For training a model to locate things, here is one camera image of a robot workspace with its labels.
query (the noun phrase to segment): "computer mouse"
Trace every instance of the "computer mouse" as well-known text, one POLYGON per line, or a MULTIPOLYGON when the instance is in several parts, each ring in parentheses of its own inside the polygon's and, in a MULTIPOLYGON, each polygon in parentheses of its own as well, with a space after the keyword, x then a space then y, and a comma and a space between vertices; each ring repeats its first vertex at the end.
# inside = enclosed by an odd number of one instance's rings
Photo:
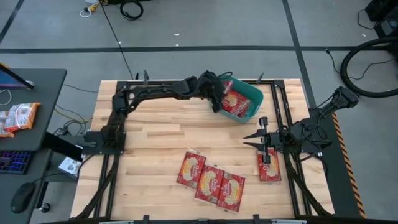
POLYGON ((25 211, 35 192, 35 183, 28 182, 22 184, 11 200, 11 211, 15 214, 25 211))

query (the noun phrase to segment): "keyboard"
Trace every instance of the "keyboard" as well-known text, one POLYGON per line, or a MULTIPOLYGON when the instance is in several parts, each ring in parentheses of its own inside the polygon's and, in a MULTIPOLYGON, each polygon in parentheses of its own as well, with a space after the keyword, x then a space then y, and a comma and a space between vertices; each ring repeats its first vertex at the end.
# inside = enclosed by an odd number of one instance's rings
POLYGON ((0 174, 25 174, 33 154, 31 151, 0 150, 0 174))

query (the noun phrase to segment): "monitor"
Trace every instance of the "monitor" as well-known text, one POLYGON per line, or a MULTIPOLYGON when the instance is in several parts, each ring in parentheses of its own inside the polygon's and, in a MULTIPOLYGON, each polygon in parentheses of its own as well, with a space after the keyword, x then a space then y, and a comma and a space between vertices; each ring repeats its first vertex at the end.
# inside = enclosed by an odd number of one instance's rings
POLYGON ((0 90, 33 89, 33 87, 31 83, 25 81, 0 63, 0 90))

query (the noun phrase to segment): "red food package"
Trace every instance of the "red food package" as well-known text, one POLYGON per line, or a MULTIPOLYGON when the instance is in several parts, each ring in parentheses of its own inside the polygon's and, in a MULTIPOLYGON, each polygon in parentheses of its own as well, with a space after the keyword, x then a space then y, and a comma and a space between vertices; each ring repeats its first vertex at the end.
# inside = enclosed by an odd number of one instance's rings
POLYGON ((251 101, 234 89, 230 89, 222 101, 223 109, 230 114, 243 118, 251 101))
POLYGON ((225 172, 217 206, 239 212, 246 178, 225 172))
POLYGON ((195 198, 216 204, 223 176, 224 171, 222 169, 205 164, 195 198))
POLYGON ((177 183, 196 189, 206 157, 194 150, 188 150, 177 177, 177 183))
POLYGON ((268 149, 268 154, 271 158, 270 164, 263 164, 261 161, 263 152, 257 152, 257 159, 259 163, 260 181, 278 182, 281 181, 278 153, 274 149, 268 149))

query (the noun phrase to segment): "desk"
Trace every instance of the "desk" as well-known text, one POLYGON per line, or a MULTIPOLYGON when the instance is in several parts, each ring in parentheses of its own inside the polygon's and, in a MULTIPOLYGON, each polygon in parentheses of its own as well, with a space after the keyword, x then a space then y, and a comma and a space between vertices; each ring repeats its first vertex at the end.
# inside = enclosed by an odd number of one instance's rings
POLYGON ((45 138, 54 106, 58 100, 63 81, 67 74, 64 69, 13 69, 20 77, 33 81, 33 90, 11 90, 12 101, 0 106, 0 111, 9 110, 18 103, 39 102, 33 128, 17 131, 14 138, 1 138, 1 150, 36 151, 25 175, 0 174, 0 219, 1 223, 29 223, 33 209, 41 205, 44 180, 36 182, 36 189, 27 209, 20 213, 11 212, 10 203, 16 190, 24 183, 41 178, 47 173, 52 158, 52 151, 46 145, 45 138))
MULTIPOLYGON (((285 81, 285 89, 294 121, 309 116, 299 79, 285 81)), ((117 81, 102 81, 91 129, 99 131, 111 113, 111 98, 117 81)), ((287 174, 279 155, 282 182, 268 185, 259 181, 256 150, 243 144, 242 138, 259 128, 258 118, 267 116, 268 130, 277 129, 275 107, 270 86, 258 85, 264 101, 255 118, 239 124, 214 114, 206 100, 158 99, 141 103, 125 124, 127 138, 120 158, 112 220, 171 219, 252 219, 293 218, 287 174), (226 213, 214 206, 195 200, 193 189, 177 184, 176 179, 187 148, 200 151, 207 162, 246 176, 241 209, 238 214, 226 213)), ((78 215, 98 188, 103 156, 94 156, 81 169, 71 217, 78 215)), ((328 185, 320 161, 303 163, 308 188, 317 200, 333 213, 328 185)), ((303 201, 298 195, 300 211, 303 201)))

